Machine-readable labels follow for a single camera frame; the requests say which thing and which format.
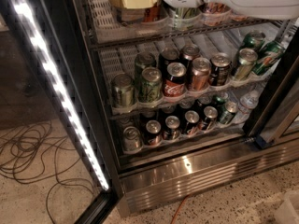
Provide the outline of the clear water bottle bottom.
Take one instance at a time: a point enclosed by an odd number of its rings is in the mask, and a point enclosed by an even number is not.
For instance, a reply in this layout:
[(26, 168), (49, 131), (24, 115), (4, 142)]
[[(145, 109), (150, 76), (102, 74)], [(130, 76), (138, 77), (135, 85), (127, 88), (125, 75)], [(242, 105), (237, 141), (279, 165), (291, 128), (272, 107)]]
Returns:
[(259, 93), (256, 90), (244, 94), (238, 102), (238, 110), (233, 118), (233, 123), (244, 123), (259, 102)]

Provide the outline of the white LED light strip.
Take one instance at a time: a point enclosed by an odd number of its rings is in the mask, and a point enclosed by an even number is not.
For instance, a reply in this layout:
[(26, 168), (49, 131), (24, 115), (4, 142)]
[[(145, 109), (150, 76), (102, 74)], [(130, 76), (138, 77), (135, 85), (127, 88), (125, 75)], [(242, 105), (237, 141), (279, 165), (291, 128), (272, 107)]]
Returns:
[(104, 173), (100, 167), (98, 160), (93, 152), (92, 144), (87, 137), (83, 129), (82, 122), (78, 117), (78, 113), (75, 110), (75, 106), (71, 102), (68, 91), (63, 83), (62, 76), (59, 74), (56, 62), (53, 60), (50, 50), (47, 47), (45, 37), (40, 32), (40, 27), (37, 20), (34, 18), (34, 12), (29, 5), (28, 0), (16, 0), (12, 3), (14, 10), (21, 19), (25, 19), (25, 22), (29, 26), (29, 40), (33, 45), (35, 50), (40, 50), (43, 61), (42, 66), (45, 72), (52, 78), (51, 86), (53, 87), (55, 93), (60, 98), (60, 103), (66, 112), (67, 118), (72, 125), (76, 136), (84, 149), (85, 154), (88, 157), (89, 162), (95, 172), (95, 175), (100, 182), (103, 190), (109, 190), (109, 184), (104, 176)]

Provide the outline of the pale green can middle shelf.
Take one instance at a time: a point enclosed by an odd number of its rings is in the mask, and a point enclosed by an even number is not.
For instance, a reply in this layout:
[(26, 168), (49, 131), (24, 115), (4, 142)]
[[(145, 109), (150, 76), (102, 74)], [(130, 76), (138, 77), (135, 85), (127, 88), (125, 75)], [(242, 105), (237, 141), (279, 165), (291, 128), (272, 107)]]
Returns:
[(253, 49), (241, 49), (235, 56), (231, 76), (233, 80), (245, 80), (258, 59), (257, 53)]

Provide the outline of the white bin corner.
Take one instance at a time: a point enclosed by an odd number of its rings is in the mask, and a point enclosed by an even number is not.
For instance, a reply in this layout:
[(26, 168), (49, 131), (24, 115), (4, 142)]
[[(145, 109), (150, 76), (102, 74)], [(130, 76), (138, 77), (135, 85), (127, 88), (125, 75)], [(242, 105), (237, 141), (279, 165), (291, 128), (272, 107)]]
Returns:
[(290, 190), (285, 193), (283, 203), (275, 212), (278, 224), (299, 224), (299, 191)]

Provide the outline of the Coca-Cola bottle top shelf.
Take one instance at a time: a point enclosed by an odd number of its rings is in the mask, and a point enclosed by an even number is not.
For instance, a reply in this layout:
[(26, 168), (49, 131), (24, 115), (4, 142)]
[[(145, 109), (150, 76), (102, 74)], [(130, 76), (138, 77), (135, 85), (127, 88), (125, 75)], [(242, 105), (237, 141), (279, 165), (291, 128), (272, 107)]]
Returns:
[(154, 7), (146, 8), (144, 19), (142, 21), (145, 25), (158, 25), (166, 22), (168, 14), (162, 5), (155, 5)]

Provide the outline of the black can back row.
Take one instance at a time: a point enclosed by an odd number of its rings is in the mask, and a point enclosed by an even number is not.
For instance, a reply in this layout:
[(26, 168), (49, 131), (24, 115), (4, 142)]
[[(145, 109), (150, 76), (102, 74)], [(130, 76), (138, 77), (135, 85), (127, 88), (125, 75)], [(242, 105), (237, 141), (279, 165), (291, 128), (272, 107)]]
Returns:
[(166, 47), (159, 55), (158, 67), (164, 72), (170, 63), (178, 60), (179, 52), (177, 49)]

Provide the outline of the green can bottom shelf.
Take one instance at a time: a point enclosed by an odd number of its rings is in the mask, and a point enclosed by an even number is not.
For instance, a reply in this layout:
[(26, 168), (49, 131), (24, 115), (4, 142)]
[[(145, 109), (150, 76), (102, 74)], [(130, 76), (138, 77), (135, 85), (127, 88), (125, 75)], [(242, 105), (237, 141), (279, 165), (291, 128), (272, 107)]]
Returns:
[(237, 103), (227, 101), (219, 108), (218, 123), (226, 125), (229, 124), (237, 113)]

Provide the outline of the Mountain Dew can lying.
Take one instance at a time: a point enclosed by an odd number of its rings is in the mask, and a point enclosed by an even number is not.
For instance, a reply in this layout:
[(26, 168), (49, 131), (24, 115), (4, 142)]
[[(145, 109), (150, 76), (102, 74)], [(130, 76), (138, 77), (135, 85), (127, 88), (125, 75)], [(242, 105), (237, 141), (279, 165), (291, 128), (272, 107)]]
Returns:
[(283, 55), (285, 49), (276, 40), (267, 43), (259, 52), (252, 72), (257, 76), (265, 74)]

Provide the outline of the Coca-Cola can middle shelf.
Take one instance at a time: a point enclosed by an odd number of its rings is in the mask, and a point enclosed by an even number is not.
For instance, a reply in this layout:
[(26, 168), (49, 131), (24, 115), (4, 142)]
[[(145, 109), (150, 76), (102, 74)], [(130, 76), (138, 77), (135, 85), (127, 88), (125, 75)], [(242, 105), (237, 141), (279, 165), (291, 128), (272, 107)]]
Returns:
[(187, 68), (182, 63), (170, 63), (165, 72), (163, 92), (166, 97), (179, 97), (184, 93)]

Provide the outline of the dark can middle shelf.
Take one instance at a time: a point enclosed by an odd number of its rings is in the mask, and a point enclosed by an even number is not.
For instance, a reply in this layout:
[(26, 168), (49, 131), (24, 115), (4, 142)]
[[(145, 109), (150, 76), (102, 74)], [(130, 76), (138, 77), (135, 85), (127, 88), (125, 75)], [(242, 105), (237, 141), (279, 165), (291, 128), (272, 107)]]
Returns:
[(211, 59), (211, 72), (209, 84), (211, 86), (223, 86), (226, 83), (231, 68), (231, 59), (225, 53), (214, 54)]

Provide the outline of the green can back row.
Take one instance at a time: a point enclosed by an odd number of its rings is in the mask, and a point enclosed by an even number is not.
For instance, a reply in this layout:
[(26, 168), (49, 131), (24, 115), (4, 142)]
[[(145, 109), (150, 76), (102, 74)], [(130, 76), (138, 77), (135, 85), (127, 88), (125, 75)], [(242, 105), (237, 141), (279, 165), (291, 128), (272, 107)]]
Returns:
[(140, 52), (135, 57), (135, 78), (141, 76), (142, 71), (148, 67), (155, 67), (155, 56), (150, 52)]

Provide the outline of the copper can back row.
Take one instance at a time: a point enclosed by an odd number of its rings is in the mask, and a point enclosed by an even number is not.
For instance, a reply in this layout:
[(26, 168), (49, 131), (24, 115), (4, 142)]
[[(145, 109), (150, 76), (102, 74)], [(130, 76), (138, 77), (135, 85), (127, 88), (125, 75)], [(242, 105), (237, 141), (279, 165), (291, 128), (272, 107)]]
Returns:
[(200, 49), (195, 44), (187, 44), (180, 50), (179, 58), (183, 62), (189, 62), (200, 56)]

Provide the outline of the dark red can bottom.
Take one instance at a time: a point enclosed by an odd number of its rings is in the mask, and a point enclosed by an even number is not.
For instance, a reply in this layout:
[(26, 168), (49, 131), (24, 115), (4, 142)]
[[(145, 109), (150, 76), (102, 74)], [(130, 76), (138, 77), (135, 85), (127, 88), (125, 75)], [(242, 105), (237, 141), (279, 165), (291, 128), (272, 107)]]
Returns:
[(147, 122), (144, 132), (145, 145), (156, 147), (162, 142), (161, 124), (157, 120)]

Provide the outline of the open glass fridge door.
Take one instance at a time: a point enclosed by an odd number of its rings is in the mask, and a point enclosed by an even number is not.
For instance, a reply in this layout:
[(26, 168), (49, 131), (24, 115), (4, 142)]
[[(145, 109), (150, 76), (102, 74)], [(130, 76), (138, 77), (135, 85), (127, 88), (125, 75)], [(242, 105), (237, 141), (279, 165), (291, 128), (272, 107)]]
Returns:
[(0, 224), (103, 224), (112, 200), (19, 32), (0, 33)]

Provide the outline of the stainless steel display fridge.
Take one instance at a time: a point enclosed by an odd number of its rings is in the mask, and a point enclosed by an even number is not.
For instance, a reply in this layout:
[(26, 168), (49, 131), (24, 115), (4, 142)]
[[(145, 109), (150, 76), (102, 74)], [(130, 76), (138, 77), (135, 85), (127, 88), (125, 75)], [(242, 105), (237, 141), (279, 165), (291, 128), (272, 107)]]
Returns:
[(217, 187), (298, 157), (295, 145), (298, 132), (290, 125), (281, 142), (265, 149), (247, 137), (244, 123), (217, 124), (192, 136), (182, 135), (157, 147), (143, 147), (136, 154), (122, 148), (121, 128), (126, 120), (141, 126), (148, 112), (157, 119), (177, 115), (188, 104), (223, 91), (236, 101), (248, 91), (261, 94), (278, 66), (264, 75), (249, 75), (245, 81), (228, 79), (223, 86), (210, 86), (199, 92), (186, 92), (179, 98), (165, 98), (157, 105), (136, 104), (124, 110), (112, 99), (112, 78), (120, 72), (132, 74), (133, 59), (140, 51), (159, 54), (166, 47), (182, 49), (195, 44), (209, 58), (223, 52), (233, 57), (242, 38), (253, 29), (266, 33), (268, 39), (289, 46), (298, 30), (295, 19), (269, 20), (250, 17), (246, 21), (227, 21), (207, 26), (197, 19), (193, 28), (180, 31), (167, 20), (163, 27), (140, 25), (122, 27), (112, 18), (107, 0), (73, 0), (90, 59), (90, 85), (82, 93), (82, 120), (88, 124), (97, 159), (104, 164), (114, 194), (111, 197), (126, 217), (161, 203), (172, 202), (188, 194)]

